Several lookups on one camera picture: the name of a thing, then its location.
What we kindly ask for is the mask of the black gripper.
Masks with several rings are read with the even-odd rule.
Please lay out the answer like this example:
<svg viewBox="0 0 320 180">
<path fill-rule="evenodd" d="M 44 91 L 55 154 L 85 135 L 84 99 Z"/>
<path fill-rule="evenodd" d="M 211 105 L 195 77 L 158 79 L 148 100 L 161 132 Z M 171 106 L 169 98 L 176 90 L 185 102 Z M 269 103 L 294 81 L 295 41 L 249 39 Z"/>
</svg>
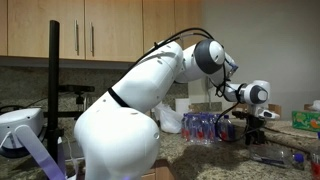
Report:
<svg viewBox="0 0 320 180">
<path fill-rule="evenodd" d="M 265 121 L 261 118 L 249 115 L 247 118 L 247 131 L 245 135 L 245 144 L 260 145 L 266 142 L 265 134 L 262 128 L 265 126 Z"/>
</svg>

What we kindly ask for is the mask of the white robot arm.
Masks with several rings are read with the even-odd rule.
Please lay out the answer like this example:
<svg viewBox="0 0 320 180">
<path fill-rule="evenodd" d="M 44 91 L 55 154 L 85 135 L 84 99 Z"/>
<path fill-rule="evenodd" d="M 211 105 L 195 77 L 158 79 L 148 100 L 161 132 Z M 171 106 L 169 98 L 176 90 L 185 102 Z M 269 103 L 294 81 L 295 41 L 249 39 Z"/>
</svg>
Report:
<svg viewBox="0 0 320 180">
<path fill-rule="evenodd" d="M 213 39 L 187 49 L 160 42 L 78 118 L 74 136 L 85 158 L 85 180 L 138 180 L 157 159 L 160 132 L 146 112 L 173 83 L 209 77 L 229 102 L 246 103 L 249 114 L 276 119 L 267 109 L 270 84 L 230 84 L 237 65 Z"/>
</svg>

